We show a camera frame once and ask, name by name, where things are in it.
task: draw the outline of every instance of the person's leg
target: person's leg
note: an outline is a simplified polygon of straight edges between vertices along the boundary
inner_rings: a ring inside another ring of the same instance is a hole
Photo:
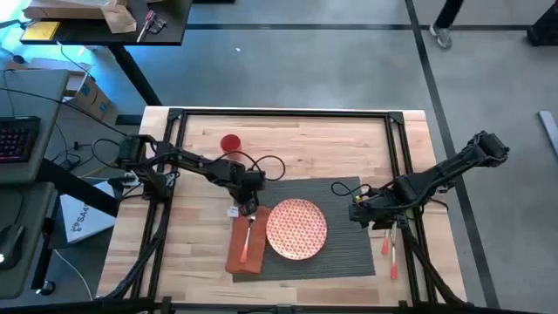
[[[446,4],[444,4],[436,22],[434,22],[434,27],[449,28],[452,26],[462,4],[463,0],[446,0]]]
[[[430,33],[436,38],[438,45],[444,49],[452,47],[448,28],[453,24],[463,0],[446,0],[436,22],[430,26]]]

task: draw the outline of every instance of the wooden table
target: wooden table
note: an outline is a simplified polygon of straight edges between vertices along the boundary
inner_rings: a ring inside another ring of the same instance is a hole
[[[147,107],[139,133],[162,139],[167,112],[168,107]],[[425,113],[403,113],[414,170],[423,171],[435,164]],[[381,119],[188,115],[184,148],[215,158],[221,154],[221,137],[228,133],[238,134],[242,150],[254,158],[280,156],[287,165],[284,180],[356,175],[372,186],[391,180]],[[405,169],[400,155],[398,160],[400,168]],[[264,161],[261,167],[269,177],[281,171],[273,160]],[[231,233],[231,221],[226,216],[226,208],[232,203],[228,192],[197,174],[182,171],[174,195],[158,298],[170,296],[174,303],[189,304],[357,306],[396,306],[399,300],[411,299],[401,236],[397,245],[399,278],[391,280],[391,259],[380,253],[383,231],[369,231],[375,276],[233,283],[224,270]],[[99,295],[113,290],[135,261],[147,206],[138,198],[120,206]],[[456,295],[465,299],[446,209],[429,203],[423,219],[432,263]],[[146,294],[150,267],[146,267],[142,296]],[[419,288],[421,298],[426,300],[421,274],[418,271]]]

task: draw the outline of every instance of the keyboard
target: keyboard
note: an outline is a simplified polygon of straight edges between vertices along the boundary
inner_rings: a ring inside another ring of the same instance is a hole
[[[40,121],[35,116],[0,117],[0,164],[29,160]]]

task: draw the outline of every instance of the concrete floor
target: concrete floor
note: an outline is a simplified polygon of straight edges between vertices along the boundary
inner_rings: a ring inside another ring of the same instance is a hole
[[[467,0],[456,24],[532,24],[553,1]],[[404,0],[236,2],[195,5],[190,23],[411,23]],[[442,3],[414,1],[419,22],[431,23]],[[489,29],[455,31],[450,51],[441,51],[427,32],[422,33],[435,90],[426,83],[411,30],[187,31],[181,47],[128,49],[161,101],[170,106],[421,109],[426,111],[438,160],[446,157],[447,135],[460,150],[480,130],[497,133],[511,147],[508,162],[464,177],[497,297],[505,309],[555,312],[558,249],[553,240],[558,229],[555,209],[549,204],[558,201],[558,164],[535,114],[549,110],[558,117],[558,47],[533,48],[526,43],[524,31]],[[25,56],[59,58],[58,47],[6,45]],[[95,64],[93,75],[120,113],[142,113],[143,99],[109,51],[99,48],[79,58],[76,50],[67,47],[71,57]],[[443,116],[432,104],[436,91]],[[63,112],[60,119],[69,141],[90,142],[105,132],[97,128],[86,132],[83,125],[89,122],[73,113]],[[449,134],[440,132],[443,119]],[[53,138],[50,153],[59,151],[60,145]],[[483,305],[480,277],[455,193],[447,200],[468,299]],[[84,272],[93,290],[109,238],[101,235],[61,250]],[[57,257],[52,265],[49,279],[58,284],[52,296],[34,296],[29,291],[0,304],[85,300],[85,290],[72,271]]]

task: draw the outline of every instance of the paper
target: paper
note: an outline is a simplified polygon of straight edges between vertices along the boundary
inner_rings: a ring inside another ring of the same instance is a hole
[[[112,34],[126,33],[136,31],[136,20],[128,9],[117,4],[116,0],[112,0],[109,4],[102,6],[101,11],[105,16],[106,23],[111,29]]]
[[[21,39],[51,40],[60,22],[36,22],[27,27]]]
[[[238,208],[235,206],[231,206],[229,209],[227,209],[227,217],[238,217]]]
[[[95,185],[95,188],[114,197],[114,190],[108,181]],[[115,217],[105,214],[102,211],[85,205],[82,201],[76,200],[69,195],[60,196],[60,206],[64,216],[66,239],[68,243],[81,241],[89,236],[93,236],[103,230],[114,226]]]

